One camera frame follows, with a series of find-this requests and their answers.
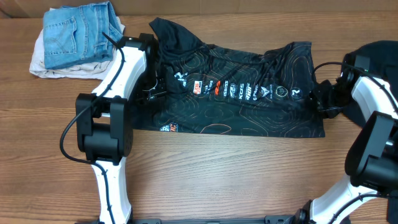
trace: robotic arm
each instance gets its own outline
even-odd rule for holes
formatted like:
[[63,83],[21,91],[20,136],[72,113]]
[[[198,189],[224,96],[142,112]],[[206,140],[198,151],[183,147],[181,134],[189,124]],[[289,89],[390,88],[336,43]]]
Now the robotic arm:
[[[125,63],[117,79],[104,97],[76,121],[80,151],[86,153],[88,161],[99,164],[106,171],[105,179],[98,166],[92,165],[101,200],[101,214],[94,223],[340,223],[363,203],[374,198],[361,198],[361,195],[386,195],[392,189],[398,189],[398,162],[393,158],[394,154],[398,154],[394,147],[398,141],[398,115],[393,105],[397,102],[394,97],[393,101],[390,99],[392,94],[389,84],[379,77],[369,78],[355,70],[342,70],[336,85],[332,86],[328,80],[319,84],[311,92],[310,101],[315,102],[315,107],[324,117],[333,118],[342,111],[344,105],[354,100],[368,122],[349,150],[345,164],[346,175],[325,195],[309,201],[296,215],[266,216],[261,220],[133,220],[125,175],[126,157],[132,147],[128,101],[139,98],[148,102],[164,96],[165,87],[163,79],[156,74],[158,44],[153,35],[141,34],[138,39],[123,37],[119,45],[125,54]],[[103,82],[92,94],[78,96],[76,114],[91,105],[105,91],[117,74],[121,60],[121,53],[118,52],[116,61]],[[366,58],[359,56],[350,64],[367,70],[366,62]],[[94,122],[93,118],[101,116],[109,117],[110,124]]]

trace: wire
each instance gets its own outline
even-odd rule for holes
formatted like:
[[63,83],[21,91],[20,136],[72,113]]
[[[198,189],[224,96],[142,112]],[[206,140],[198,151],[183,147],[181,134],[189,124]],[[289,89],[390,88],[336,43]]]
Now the wire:
[[118,78],[118,76],[119,76],[119,74],[120,74],[120,71],[121,71],[122,68],[123,68],[123,65],[124,65],[124,53],[123,53],[122,49],[120,48],[120,46],[119,46],[114,40],[112,40],[110,37],[108,37],[104,32],[103,32],[102,34],[103,34],[103,35],[104,35],[104,36],[105,36],[105,37],[106,37],[106,38],[107,38],[119,51],[120,51],[120,54],[122,55],[122,60],[121,60],[121,63],[120,63],[120,67],[119,67],[118,71],[116,72],[115,76],[112,78],[112,80],[111,80],[110,83],[108,84],[108,86],[105,88],[105,90],[104,90],[99,96],[97,96],[97,97],[91,102],[90,105],[88,105],[85,109],[83,109],[80,113],[78,113],[78,114],[69,122],[69,124],[67,125],[67,127],[63,130],[63,133],[62,133],[61,138],[60,138],[60,150],[61,150],[62,154],[63,154],[66,158],[70,159],[71,161],[81,162],[81,163],[84,163],[84,164],[90,164],[90,165],[93,165],[93,166],[98,167],[98,168],[101,170],[101,173],[102,173],[102,175],[104,176],[104,180],[105,180],[106,204],[107,204],[107,206],[108,206],[109,216],[111,217],[112,224],[115,224],[115,222],[114,222],[114,217],[113,217],[113,213],[112,213],[112,210],[111,210],[111,203],[110,203],[110,201],[109,201],[109,185],[108,185],[108,178],[107,178],[107,176],[106,176],[106,171],[104,170],[104,168],[103,168],[101,165],[97,164],[96,162],[86,161],[86,160],[83,160],[83,159],[77,159],[77,158],[74,158],[74,157],[72,157],[72,156],[69,156],[69,155],[67,154],[67,152],[65,152],[65,149],[63,148],[63,142],[64,142],[64,140],[65,140],[65,136],[67,135],[69,129],[73,126],[73,124],[77,121],[77,119],[78,119],[84,112],[86,112],[86,111],[87,111],[88,109],[90,109],[92,106],[94,106],[95,104],[97,104],[97,102],[98,102],[102,97],[104,97],[104,95],[111,89],[113,83],[116,81],[116,79]]
[[395,112],[395,113],[398,112],[398,106],[396,105],[396,103],[395,103],[395,101],[394,101],[394,98],[393,98],[392,95],[386,90],[386,87],[385,87],[384,85],[380,84],[376,79],[373,78],[373,75],[374,75],[374,74],[369,73],[369,72],[366,72],[366,71],[364,71],[364,70],[361,69],[361,68],[358,68],[358,67],[355,67],[355,66],[352,66],[352,65],[348,65],[347,63],[342,63],[342,62],[326,62],[326,63],[322,63],[322,64],[316,66],[316,67],[314,68],[312,74],[311,74],[311,78],[312,78],[312,81],[313,81],[314,83],[316,83],[316,84],[319,85],[319,83],[317,82],[317,79],[315,78],[315,71],[317,71],[320,67],[323,67],[323,66],[325,66],[325,65],[341,65],[341,66],[348,67],[348,68],[351,68],[351,69],[353,69],[353,70],[358,71],[358,72],[361,73],[364,77],[368,77],[372,82],[374,82],[374,83],[387,95],[389,101],[390,101],[391,104],[392,104],[392,107],[394,108],[394,112]]
[[364,198],[366,197],[376,197],[376,198],[398,198],[395,196],[388,196],[388,195],[380,195],[380,194],[360,194],[359,196],[357,196],[356,198],[350,200],[347,204],[345,204],[343,207],[341,207],[336,214],[333,215],[333,218],[330,220],[330,222],[328,224],[333,224],[337,218],[339,217],[339,215],[346,210],[349,206],[351,206],[352,204],[354,204],[355,202],[357,202],[358,200],[362,201]]

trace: black t-shirt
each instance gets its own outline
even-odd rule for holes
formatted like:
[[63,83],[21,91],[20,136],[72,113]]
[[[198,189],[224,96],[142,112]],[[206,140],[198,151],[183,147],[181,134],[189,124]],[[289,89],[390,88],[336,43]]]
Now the black t-shirt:
[[136,129],[290,138],[325,137],[322,117],[305,98],[314,84],[310,42],[264,55],[205,44],[164,19],[150,23],[159,40],[158,75],[167,87],[156,106],[132,107]]

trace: folded jeans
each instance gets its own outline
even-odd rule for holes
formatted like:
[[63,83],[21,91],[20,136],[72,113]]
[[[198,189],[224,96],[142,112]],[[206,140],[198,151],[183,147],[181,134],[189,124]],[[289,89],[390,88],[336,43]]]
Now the folded jeans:
[[113,45],[123,36],[110,2],[63,7],[44,14],[44,65],[61,69],[112,60]]

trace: folded white shirt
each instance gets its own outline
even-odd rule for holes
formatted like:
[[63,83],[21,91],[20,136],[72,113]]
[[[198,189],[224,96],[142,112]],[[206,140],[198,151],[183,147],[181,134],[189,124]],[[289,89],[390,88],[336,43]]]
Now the folded white shirt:
[[[116,17],[120,29],[124,30],[125,26],[121,24],[120,18]],[[112,67],[112,64],[116,58],[116,48],[113,48],[113,59],[112,61],[106,62],[91,62],[84,63],[82,65],[74,65],[69,68],[63,68],[58,70],[48,70],[44,67],[44,41],[43,41],[43,30],[40,32],[39,38],[36,40],[35,49],[30,62],[29,71],[33,75],[37,75],[40,78],[95,78],[103,80],[108,74]]]

